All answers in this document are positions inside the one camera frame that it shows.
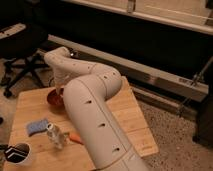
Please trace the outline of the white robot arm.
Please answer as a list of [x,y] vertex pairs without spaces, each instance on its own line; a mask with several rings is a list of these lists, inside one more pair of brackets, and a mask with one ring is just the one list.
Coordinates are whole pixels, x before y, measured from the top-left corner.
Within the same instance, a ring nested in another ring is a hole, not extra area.
[[118,124],[106,101],[122,87],[112,66],[73,59],[65,47],[44,55],[53,69],[55,86],[63,92],[65,110],[99,171],[149,171]]

